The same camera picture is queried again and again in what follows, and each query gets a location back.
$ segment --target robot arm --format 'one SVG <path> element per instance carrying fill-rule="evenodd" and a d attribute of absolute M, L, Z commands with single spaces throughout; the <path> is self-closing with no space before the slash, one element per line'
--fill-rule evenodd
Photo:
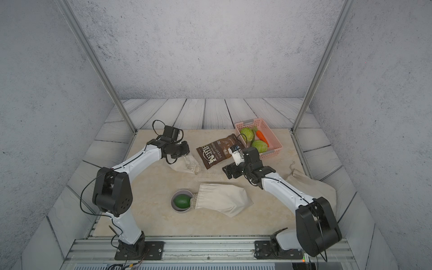
<path fill-rule="evenodd" d="M 263 166 L 258 150 L 230 147 L 234 162 L 222 168 L 228 179 L 244 175 L 255 186 L 278 198 L 295 213 L 296 230 L 281 230 L 275 235 L 275 248 L 303 248 L 313 257 L 342 239 L 330 203 L 323 197 L 314 198 L 285 181 L 276 171 Z"/>
<path fill-rule="evenodd" d="M 144 254 L 144 233 L 138 228 L 132 216 L 132 189 L 130 184 L 152 163 L 167 158 L 173 159 L 189 153 L 186 141 L 177 140 L 179 129 L 165 126 L 164 133 L 149 141 L 145 148 L 113 168 L 98 171 L 92 201 L 111 217 L 114 226 L 121 230 L 116 259 L 140 259 Z"/>

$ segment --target cloth bag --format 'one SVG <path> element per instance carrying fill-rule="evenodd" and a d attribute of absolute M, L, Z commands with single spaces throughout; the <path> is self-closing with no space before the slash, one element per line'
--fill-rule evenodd
<path fill-rule="evenodd" d="M 191 208 L 216 210 L 229 217 L 252 204 L 244 188 L 229 184 L 200 184 L 200 190 L 191 199 Z"/>
<path fill-rule="evenodd" d="M 172 159 L 170 156 L 168 156 L 168 161 L 170 163 L 174 162 L 174 160 L 175 159 Z M 176 162 L 174 162 L 173 164 L 168 164 L 168 166 L 170 166 L 171 169 L 177 172 L 187 172 L 195 175 L 197 175 L 201 171 L 201 166 L 191 154 L 179 157 Z"/>
<path fill-rule="evenodd" d="M 330 185 L 310 179 L 304 173 L 293 170 L 286 179 L 288 183 L 314 198 L 324 197 L 330 203 L 333 214 L 336 215 L 336 190 Z"/>

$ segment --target pink basket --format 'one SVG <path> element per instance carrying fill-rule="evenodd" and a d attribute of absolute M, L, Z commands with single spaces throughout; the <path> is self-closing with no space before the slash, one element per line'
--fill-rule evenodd
<path fill-rule="evenodd" d="M 267 142 L 269 143 L 269 147 L 266 152 L 260 153 L 260 159 L 268 158 L 269 156 L 275 156 L 279 154 L 279 152 L 282 150 L 282 144 L 280 141 L 276 138 L 273 131 L 269 128 L 267 123 L 262 118 L 256 118 L 251 120 L 246 120 L 240 123 L 235 124 L 235 134 L 236 136 L 240 135 L 240 131 L 244 127 L 257 127 L 259 131 L 261 131 L 266 137 Z M 239 136 L 239 139 L 241 139 L 241 142 L 244 146 L 246 146 L 246 142 L 243 136 Z"/>

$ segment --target concrete texture wall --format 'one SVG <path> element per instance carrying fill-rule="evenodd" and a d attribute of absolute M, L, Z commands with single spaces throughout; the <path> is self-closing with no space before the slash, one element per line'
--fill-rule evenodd
<path fill-rule="evenodd" d="M 303 97 L 343 0 L 70 0 L 121 98 Z"/>
<path fill-rule="evenodd" d="M 401 269 L 432 265 L 431 14 L 357 0 L 311 104 Z"/>
<path fill-rule="evenodd" d="M 9 269 L 113 103 L 54 1 L 0 6 L 0 269 Z"/>

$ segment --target carrot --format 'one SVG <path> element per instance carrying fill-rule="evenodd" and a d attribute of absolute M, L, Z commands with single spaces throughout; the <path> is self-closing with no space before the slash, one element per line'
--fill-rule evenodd
<path fill-rule="evenodd" d="M 257 137 L 262 140 L 263 142 L 265 142 L 267 144 L 267 147 L 270 147 L 269 143 L 266 140 L 266 137 L 264 137 L 264 134 L 261 131 L 257 131 Z"/>

